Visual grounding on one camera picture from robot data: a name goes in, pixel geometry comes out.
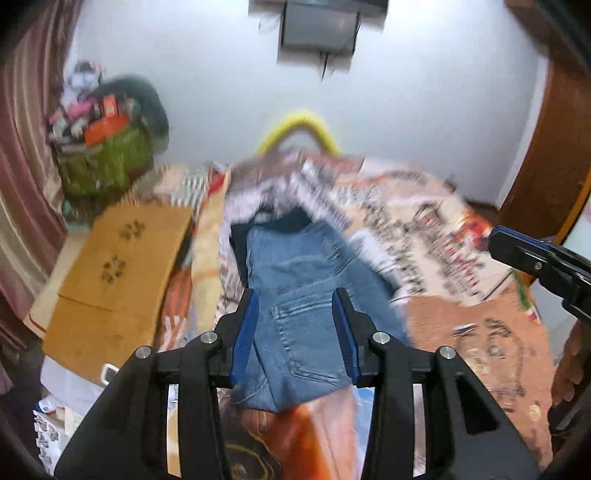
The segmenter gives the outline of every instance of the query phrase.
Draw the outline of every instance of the jeans back pocket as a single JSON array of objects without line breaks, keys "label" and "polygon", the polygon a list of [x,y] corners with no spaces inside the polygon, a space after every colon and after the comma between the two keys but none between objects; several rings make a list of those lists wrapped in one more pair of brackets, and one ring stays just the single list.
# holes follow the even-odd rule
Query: jeans back pocket
[{"label": "jeans back pocket", "polygon": [[[343,356],[332,319],[333,281],[309,285],[281,295],[271,314],[288,368],[296,377],[332,384],[346,378]],[[346,285],[352,301],[352,286]]]}]

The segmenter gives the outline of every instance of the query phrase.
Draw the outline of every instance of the maroon curtain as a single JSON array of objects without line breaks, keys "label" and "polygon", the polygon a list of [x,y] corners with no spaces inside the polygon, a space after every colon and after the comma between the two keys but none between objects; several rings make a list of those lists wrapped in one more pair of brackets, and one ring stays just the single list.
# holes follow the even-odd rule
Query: maroon curtain
[{"label": "maroon curtain", "polygon": [[0,364],[0,395],[4,395],[8,390],[12,388],[12,382],[10,381],[10,377],[4,370],[2,364]]},{"label": "maroon curtain", "polygon": [[0,70],[0,292],[20,319],[65,239],[45,119],[59,104],[81,6],[82,0],[50,2]]}]

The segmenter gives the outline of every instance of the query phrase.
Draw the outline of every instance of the blue gripper pad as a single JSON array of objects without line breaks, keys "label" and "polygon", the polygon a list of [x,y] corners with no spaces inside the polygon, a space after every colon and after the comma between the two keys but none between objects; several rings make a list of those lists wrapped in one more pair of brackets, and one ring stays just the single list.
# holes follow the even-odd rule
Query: blue gripper pad
[{"label": "blue gripper pad", "polygon": [[238,332],[238,337],[234,343],[234,350],[232,352],[232,371],[230,372],[230,380],[232,384],[237,385],[246,370],[246,363],[248,356],[251,353],[252,343],[255,338],[256,323],[258,321],[259,302],[256,291],[252,292],[249,299],[244,319]]},{"label": "blue gripper pad", "polygon": [[332,314],[336,334],[339,338],[340,351],[343,355],[345,371],[351,379],[351,383],[357,386],[361,377],[357,359],[357,345],[353,338],[353,332],[351,332],[351,328],[349,327],[345,308],[343,307],[343,303],[336,290],[333,292],[332,296]]},{"label": "blue gripper pad", "polygon": [[534,247],[541,248],[542,250],[550,250],[550,246],[548,244],[545,244],[544,242],[540,242],[539,240],[536,240],[535,238],[532,238],[530,236],[524,235],[523,233],[516,232],[515,230],[507,228],[506,226],[498,225],[498,226],[494,227],[491,230],[490,236],[498,235],[498,234],[509,235],[511,237],[521,240],[522,242],[533,245]]}]

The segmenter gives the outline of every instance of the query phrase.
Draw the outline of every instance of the person's hand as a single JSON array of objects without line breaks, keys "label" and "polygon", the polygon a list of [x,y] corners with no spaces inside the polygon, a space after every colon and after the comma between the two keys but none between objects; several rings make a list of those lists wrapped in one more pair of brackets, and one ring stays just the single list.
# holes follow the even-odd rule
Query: person's hand
[{"label": "person's hand", "polygon": [[564,344],[564,354],[552,382],[551,393],[554,406],[563,400],[571,401],[574,397],[574,386],[583,379],[583,366],[577,358],[583,342],[583,328],[583,322],[577,320]]}]

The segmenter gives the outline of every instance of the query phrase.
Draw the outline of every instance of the white wall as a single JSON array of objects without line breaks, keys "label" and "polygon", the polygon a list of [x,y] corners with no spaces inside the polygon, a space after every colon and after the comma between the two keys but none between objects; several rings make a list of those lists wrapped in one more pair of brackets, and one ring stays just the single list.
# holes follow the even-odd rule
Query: white wall
[{"label": "white wall", "polygon": [[238,161],[307,108],[347,153],[410,161],[497,200],[539,58],[502,0],[390,0],[383,30],[362,25],[350,70],[323,82],[319,65],[277,62],[278,30],[248,0],[86,0],[76,56],[153,82],[171,125],[163,162]]}]

